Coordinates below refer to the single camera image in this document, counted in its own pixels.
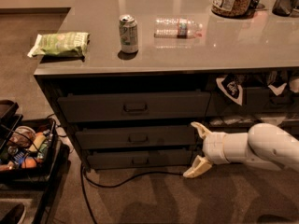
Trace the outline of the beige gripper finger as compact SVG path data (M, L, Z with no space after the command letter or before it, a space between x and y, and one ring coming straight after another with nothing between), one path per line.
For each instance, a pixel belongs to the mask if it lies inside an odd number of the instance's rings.
M211 131L202 123L194 121L191 125L197 130L201 139L206 139L211 134Z
M213 163L206 157L197 155L192 163L192 166L183 173L185 178L196 178L199 175L204 174L212 168Z

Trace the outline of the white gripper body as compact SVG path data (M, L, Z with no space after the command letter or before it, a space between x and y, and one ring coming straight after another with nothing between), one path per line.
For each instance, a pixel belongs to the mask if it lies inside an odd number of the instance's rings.
M226 164L227 159L223 151L223 139L226 133L210 133L203 141L205 157L214 164Z

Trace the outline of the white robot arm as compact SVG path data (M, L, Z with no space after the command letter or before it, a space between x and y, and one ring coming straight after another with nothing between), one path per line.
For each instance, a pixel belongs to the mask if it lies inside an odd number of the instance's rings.
M204 156L195 157L183 173L186 178L202 175L213 165L230 163L271 171L299 171L299 141L278 126L258 123L246 133L212 132L199 122L192 122L192 126L203 140Z

